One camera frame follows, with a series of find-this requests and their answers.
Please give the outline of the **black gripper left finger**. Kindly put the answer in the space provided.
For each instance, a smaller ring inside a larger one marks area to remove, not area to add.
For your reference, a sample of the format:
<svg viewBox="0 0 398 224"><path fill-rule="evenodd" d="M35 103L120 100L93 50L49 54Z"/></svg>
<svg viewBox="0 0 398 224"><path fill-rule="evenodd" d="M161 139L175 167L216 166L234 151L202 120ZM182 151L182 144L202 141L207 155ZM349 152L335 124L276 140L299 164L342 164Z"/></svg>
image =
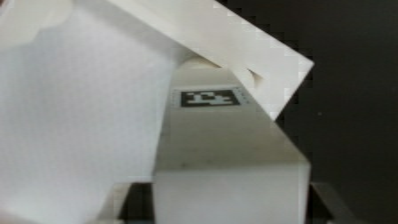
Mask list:
<svg viewBox="0 0 398 224"><path fill-rule="evenodd" d="M118 183L113 186L97 224L157 224L150 182Z"/></svg>

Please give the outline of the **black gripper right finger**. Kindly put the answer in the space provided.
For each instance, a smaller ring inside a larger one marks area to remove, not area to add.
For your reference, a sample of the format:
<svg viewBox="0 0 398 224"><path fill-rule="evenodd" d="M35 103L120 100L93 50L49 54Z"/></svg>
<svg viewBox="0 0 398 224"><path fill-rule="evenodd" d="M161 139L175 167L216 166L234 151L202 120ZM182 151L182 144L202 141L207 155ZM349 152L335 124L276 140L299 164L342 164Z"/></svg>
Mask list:
<svg viewBox="0 0 398 224"><path fill-rule="evenodd" d="M363 224L340 194L326 182L312 183L308 224Z"/></svg>

